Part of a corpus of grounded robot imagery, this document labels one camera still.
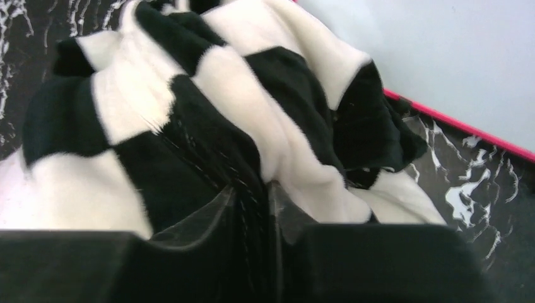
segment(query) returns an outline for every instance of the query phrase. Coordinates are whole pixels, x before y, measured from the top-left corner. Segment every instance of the marble countertop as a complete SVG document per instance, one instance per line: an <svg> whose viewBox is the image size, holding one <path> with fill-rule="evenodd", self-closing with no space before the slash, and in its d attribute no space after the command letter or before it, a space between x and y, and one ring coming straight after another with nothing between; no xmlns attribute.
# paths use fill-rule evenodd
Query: marble countertop
<svg viewBox="0 0 535 303"><path fill-rule="evenodd" d="M126 0L0 0L0 159L20 145L28 101L55 41L113 28ZM505 302L535 299L535 165L416 113L429 152L408 172L483 263Z"/></svg>

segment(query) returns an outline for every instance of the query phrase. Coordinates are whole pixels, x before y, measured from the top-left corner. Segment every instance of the black marble surface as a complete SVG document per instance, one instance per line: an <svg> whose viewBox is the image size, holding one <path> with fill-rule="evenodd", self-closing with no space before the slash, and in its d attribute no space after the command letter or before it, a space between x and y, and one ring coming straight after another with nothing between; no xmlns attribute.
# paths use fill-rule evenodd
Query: black marble surface
<svg viewBox="0 0 535 303"><path fill-rule="evenodd" d="M125 1L0 0L0 160L20 146L55 42L113 28ZM535 302L535 165L427 116L405 121L430 146L408 172L473 243L503 302Z"/></svg>

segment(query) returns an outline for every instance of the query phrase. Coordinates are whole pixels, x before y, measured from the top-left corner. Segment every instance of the black and white checkered fabric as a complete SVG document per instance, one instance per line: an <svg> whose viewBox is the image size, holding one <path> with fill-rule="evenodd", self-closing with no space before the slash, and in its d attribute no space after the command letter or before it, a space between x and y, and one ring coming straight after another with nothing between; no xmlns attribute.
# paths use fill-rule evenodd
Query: black and white checkered fabric
<svg viewBox="0 0 535 303"><path fill-rule="evenodd" d="M261 220L270 181L320 222L443 223L371 58L289 0L223 2L133 0L58 44L23 130L44 225L149 238L227 184Z"/></svg>

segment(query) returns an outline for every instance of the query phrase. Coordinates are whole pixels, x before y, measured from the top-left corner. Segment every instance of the pink border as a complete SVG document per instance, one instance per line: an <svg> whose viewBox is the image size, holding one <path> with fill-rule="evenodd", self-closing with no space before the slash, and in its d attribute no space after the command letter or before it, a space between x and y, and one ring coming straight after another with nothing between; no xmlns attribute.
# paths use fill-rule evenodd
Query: pink border
<svg viewBox="0 0 535 303"><path fill-rule="evenodd" d="M393 98L393 99L396 99L396 100L399 100L401 98L400 95L390 91L390 90L384 90L384 93L386 96L390 97L390 98ZM491 144L494 144L500 148L503 148L504 150L507 150L508 152L511 152L511 153L514 153L522 158L525 158L529 161L532 161L532 162L535 162L535 153L532 153L531 151L529 150L526 150L524 148L521 148L519 146L516 146L512 143L509 143L505 140L502 140L496 136L493 136L489 133L486 133L480 129L477 129L477 128L474 128L466 123L463 123L461 121L458 121L458 120L455 120L441 112L438 112L434 109L431 109L425 105L421 105L419 103L416 103L416 102L413 102L411 101L411 106L412 108L416 109L417 111L419 112L422 112L428 116L431 116L432 118L436 119L436 120L439 120L439 121L442 121L442 122L445 122L447 124L450 124L451 126L454 126L455 128L458 128L462 131L465 131L469 134L474 134L476 136L479 136L481 137L481 139L491 143Z"/></svg>

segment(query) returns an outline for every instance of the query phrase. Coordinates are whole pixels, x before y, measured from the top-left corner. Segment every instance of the cloth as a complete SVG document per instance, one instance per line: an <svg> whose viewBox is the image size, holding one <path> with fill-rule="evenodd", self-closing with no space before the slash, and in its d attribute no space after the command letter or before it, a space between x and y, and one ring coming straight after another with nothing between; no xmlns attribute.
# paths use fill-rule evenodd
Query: cloth
<svg viewBox="0 0 535 303"><path fill-rule="evenodd" d="M57 54L23 128L48 229L150 238L226 185L265 222L271 181L318 222L444 223L370 56L289 0L129 1Z"/></svg>

